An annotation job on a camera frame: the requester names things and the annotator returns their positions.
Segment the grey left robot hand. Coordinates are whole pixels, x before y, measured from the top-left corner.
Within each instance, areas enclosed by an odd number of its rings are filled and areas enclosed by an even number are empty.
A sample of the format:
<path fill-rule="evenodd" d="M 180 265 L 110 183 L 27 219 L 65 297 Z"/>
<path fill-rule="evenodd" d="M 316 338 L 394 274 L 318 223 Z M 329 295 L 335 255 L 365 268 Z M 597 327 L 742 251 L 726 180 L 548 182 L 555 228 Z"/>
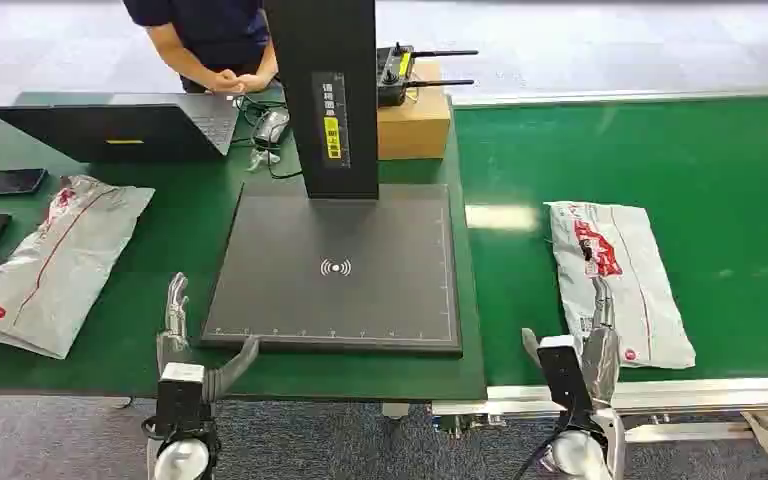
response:
<path fill-rule="evenodd" d="M 202 400 L 215 402 L 230 390 L 233 384 L 249 369 L 259 354 L 260 337 L 249 336 L 241 350 L 222 367 L 206 369 L 192 360 L 188 341 L 186 306 L 189 298 L 185 294 L 188 284 L 186 275 L 177 272 L 171 279 L 166 295 L 164 327 L 156 336 L 157 365 L 160 376 L 168 364 L 196 365 L 204 371 L 202 375 Z"/>

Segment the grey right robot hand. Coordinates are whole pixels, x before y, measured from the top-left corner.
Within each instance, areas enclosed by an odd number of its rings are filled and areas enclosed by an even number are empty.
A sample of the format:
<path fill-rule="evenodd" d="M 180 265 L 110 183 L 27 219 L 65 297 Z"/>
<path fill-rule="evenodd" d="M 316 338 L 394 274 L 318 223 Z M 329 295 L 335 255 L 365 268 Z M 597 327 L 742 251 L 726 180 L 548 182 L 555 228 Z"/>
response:
<path fill-rule="evenodd" d="M 620 370 L 612 291 L 602 277 L 591 282 L 594 312 L 586 338 L 538 338 L 530 328 L 521 330 L 524 350 L 540 368 L 552 401 L 570 412 L 610 408 Z"/>

